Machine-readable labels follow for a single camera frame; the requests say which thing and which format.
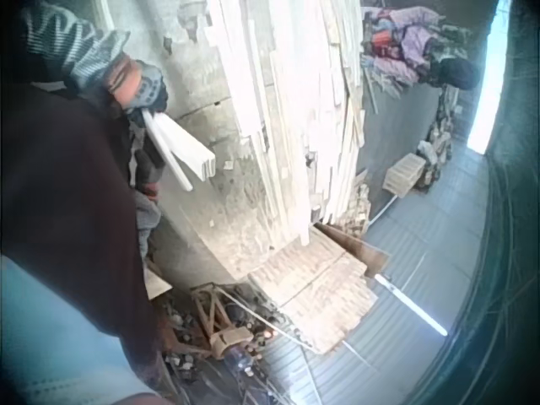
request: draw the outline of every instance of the gloved hand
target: gloved hand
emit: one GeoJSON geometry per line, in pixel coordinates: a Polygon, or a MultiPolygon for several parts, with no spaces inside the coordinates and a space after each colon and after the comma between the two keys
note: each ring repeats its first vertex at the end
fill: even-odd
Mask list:
{"type": "Polygon", "coordinates": [[[126,113],[130,120],[139,127],[144,127],[141,109],[148,108],[153,114],[165,111],[169,94],[163,80],[163,74],[156,66],[148,65],[139,60],[136,63],[141,68],[141,84],[135,97],[126,106],[126,113]]]}
{"type": "Polygon", "coordinates": [[[375,63],[375,59],[373,57],[367,56],[367,55],[360,55],[360,66],[362,68],[373,68],[373,64],[375,63]]]}

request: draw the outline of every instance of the sleeve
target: sleeve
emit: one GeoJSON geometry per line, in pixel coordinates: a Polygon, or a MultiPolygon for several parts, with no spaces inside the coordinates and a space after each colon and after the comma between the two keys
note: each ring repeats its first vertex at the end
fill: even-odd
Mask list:
{"type": "Polygon", "coordinates": [[[39,2],[25,7],[17,19],[15,40],[19,66],[31,81],[68,80],[78,89],[103,79],[123,56],[129,33],[97,30],[69,10],[39,2]]]}
{"type": "Polygon", "coordinates": [[[390,18],[396,25],[396,28],[401,30],[406,26],[413,24],[423,26],[437,25],[443,17],[429,8],[418,6],[392,10],[390,12],[390,18]]]}
{"type": "Polygon", "coordinates": [[[418,74],[411,69],[405,62],[384,57],[376,57],[373,63],[375,69],[391,76],[396,76],[406,82],[417,83],[419,81],[418,74]]]}

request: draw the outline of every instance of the light blue fabric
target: light blue fabric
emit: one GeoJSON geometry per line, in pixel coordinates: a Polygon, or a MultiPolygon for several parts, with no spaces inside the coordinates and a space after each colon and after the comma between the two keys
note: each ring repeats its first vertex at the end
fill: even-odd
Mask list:
{"type": "Polygon", "coordinates": [[[29,403],[110,404],[154,393],[132,372],[117,337],[5,256],[1,287],[2,368],[29,403]]]}

